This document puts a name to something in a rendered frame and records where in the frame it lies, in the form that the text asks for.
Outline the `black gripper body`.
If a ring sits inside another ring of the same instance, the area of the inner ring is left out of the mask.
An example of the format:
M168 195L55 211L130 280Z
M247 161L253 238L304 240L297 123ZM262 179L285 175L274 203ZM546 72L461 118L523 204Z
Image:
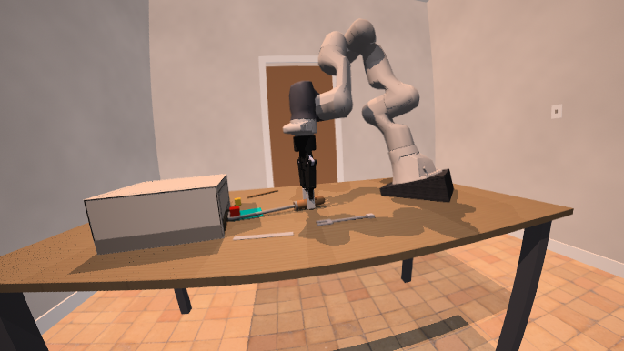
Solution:
M294 140L294 151L299 152L299 157L305 158L305 167L307 167L308 155L312 155L312 151L315 151L316 148L316 136L315 135L299 135L293 136ZM302 151L303 150L303 151Z

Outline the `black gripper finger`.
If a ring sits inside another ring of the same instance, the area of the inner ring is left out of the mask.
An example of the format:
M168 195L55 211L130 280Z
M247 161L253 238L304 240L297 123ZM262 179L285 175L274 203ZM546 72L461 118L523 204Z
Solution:
M311 155L308 155L307 167L305 167L305 158L301 157L303 170L305 171L306 179L306 191L307 195L307 209L315 208L315 194L314 188L316 188L316 165L317 160L313 159Z
M297 159L297 165L298 165L300 185L302 186L303 199L307 199L306 191L304 190L306 188L305 171L303 170L301 157Z

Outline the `teal square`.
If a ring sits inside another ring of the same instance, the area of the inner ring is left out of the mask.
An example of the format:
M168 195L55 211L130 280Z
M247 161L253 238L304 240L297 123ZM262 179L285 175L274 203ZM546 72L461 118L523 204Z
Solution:
M262 211L261 208L254 208L254 209L248 209L248 210L240 210L240 215L246 215L246 214L251 214L251 213L255 213L255 212L259 212ZM253 218L253 217L260 217L263 215L259 215L259 216L252 216L252 217L247 217L247 218ZM242 218L242 219L247 219L247 218Z

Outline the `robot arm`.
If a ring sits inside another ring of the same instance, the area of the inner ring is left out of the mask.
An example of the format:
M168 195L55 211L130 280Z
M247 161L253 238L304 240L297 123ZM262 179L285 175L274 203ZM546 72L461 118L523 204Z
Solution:
M346 118L353 107L350 64L362 55L369 84L386 91L363 106L362 116L368 124L377 127L385 138L393 184L412 182L441 173L442 170L435 168L433 160L419 153L408 126L395 124L392 119L416 108L419 93L412 85L396 79L384 50L376 44L375 34L373 25L359 18L345 35L334 31L326 36L318 56L318 65L328 75L337 76L336 87L319 94L311 81L300 81L290 86L291 120L290 124L283 126L283 132L295 132L291 134L295 136L313 135L317 133L317 122Z

